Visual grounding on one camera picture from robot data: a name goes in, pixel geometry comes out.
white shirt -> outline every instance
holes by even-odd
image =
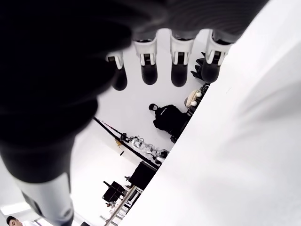
[[[35,224],[33,224],[32,222],[30,222],[30,221],[28,221],[28,220],[23,221],[23,222],[22,222],[22,225],[23,225],[23,226],[36,226]]]

ceiling light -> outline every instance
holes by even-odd
[[[18,212],[22,212],[25,210],[29,210],[29,209],[30,209],[30,206],[26,202],[20,202],[20,203],[4,206],[4,207],[0,208],[1,212],[5,216],[13,214],[13,213],[18,213]]]

robotic arm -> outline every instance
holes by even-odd
[[[267,0],[20,1],[0,5],[0,153],[26,201],[70,226],[70,157],[96,96],[127,86],[121,50],[134,41],[143,80],[157,80],[156,32],[171,30],[174,85],[187,78],[193,40],[210,28],[202,80],[211,83],[230,46]]]

black cable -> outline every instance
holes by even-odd
[[[120,140],[120,138],[118,136],[116,136],[115,134],[113,134],[105,125],[103,125],[100,120],[96,117],[94,117],[94,120],[101,126],[103,127],[111,136],[113,136],[116,140],[118,140],[124,147],[126,147],[128,150],[130,150],[131,152],[133,152],[135,155],[137,155],[139,158],[141,158],[143,161],[145,161],[146,163],[148,163],[149,165],[151,165],[152,167],[154,167],[155,169],[159,169],[159,166],[157,166],[156,164],[154,164],[152,161],[150,161],[149,159],[145,158],[143,155],[141,155],[139,152],[135,151],[133,148],[131,148],[130,146],[128,146],[127,144],[125,144],[122,140]]]

robotic hand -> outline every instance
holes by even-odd
[[[127,86],[122,49],[134,41],[143,80],[157,80],[156,31],[171,30],[172,82],[186,82],[193,39],[210,28],[201,78],[211,83],[231,44],[267,0],[20,1],[0,5],[0,153],[26,201],[70,226],[76,134],[111,84]]]

